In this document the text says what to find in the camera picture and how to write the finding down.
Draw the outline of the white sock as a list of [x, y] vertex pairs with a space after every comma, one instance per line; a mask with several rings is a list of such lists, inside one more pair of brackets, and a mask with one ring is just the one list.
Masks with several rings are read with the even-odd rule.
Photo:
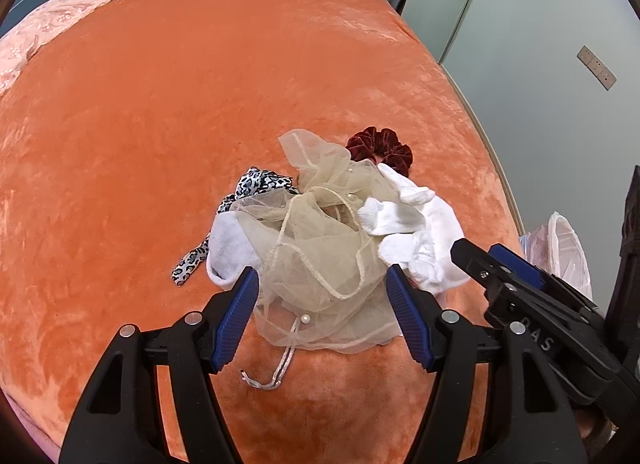
[[259, 272], [262, 261], [241, 227], [239, 214], [218, 213], [208, 235], [205, 269], [209, 280], [230, 291], [246, 267]]

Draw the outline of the white socks pile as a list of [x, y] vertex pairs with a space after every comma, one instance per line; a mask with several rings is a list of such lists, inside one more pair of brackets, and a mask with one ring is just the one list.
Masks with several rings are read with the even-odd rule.
[[378, 236], [378, 257], [399, 265], [422, 291], [439, 295], [469, 281], [451, 260], [464, 234], [452, 207], [429, 187], [419, 187], [386, 164], [378, 171], [393, 187], [396, 202], [369, 197], [358, 210], [363, 230]]

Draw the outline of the beige organza pouch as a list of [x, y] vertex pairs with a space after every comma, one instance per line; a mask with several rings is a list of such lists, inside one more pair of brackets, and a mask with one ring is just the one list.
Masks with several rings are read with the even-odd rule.
[[297, 171], [295, 196], [257, 197], [240, 214], [262, 261], [257, 331], [288, 349], [358, 354], [400, 333], [384, 288], [378, 239], [358, 210], [369, 197], [398, 197], [372, 161], [307, 130], [279, 142]]

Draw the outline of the leopard print hair band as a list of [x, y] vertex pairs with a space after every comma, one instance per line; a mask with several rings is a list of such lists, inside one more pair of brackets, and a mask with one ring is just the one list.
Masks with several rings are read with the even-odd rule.
[[[279, 173], [259, 169], [257, 167], [248, 168], [241, 176], [232, 193], [226, 195], [219, 204], [214, 220], [218, 213], [225, 211], [236, 211], [240, 214], [245, 207], [257, 203], [257, 197], [265, 195], [276, 195], [277, 197], [295, 196], [298, 193], [296, 183], [291, 177], [281, 176]], [[190, 276], [198, 269], [205, 269], [205, 260], [208, 253], [208, 235], [197, 247], [189, 250], [177, 263], [170, 273], [171, 281], [177, 286], [186, 284]]]

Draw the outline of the dark red velvet scrunchie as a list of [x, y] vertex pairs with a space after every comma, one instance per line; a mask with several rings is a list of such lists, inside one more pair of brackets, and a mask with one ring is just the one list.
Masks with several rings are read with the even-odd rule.
[[409, 145], [400, 142], [392, 129], [367, 127], [348, 139], [346, 149], [353, 161], [369, 159], [375, 164], [390, 166], [404, 177], [409, 176], [413, 163], [412, 150]]

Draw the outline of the orange plush bed blanket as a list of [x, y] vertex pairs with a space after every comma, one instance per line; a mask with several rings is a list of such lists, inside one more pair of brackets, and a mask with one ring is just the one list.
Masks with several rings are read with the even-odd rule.
[[56, 443], [126, 323], [214, 292], [170, 273], [279, 138], [390, 128], [464, 234], [518, 249], [501, 181], [447, 77], [385, 0], [113, 0], [1, 99], [1, 386]]

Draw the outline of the pink quilt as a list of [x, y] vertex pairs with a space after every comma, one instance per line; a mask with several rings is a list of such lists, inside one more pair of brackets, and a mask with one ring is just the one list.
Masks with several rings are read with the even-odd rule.
[[1, 95], [20, 77], [38, 50], [113, 0], [49, 0], [1, 37]]

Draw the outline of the brown wall switch panel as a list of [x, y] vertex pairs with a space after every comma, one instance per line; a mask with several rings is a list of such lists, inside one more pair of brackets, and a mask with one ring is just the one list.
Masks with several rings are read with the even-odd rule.
[[582, 46], [577, 53], [580, 63], [599, 80], [606, 91], [610, 91], [617, 81], [615, 75], [596, 57], [588, 46]]

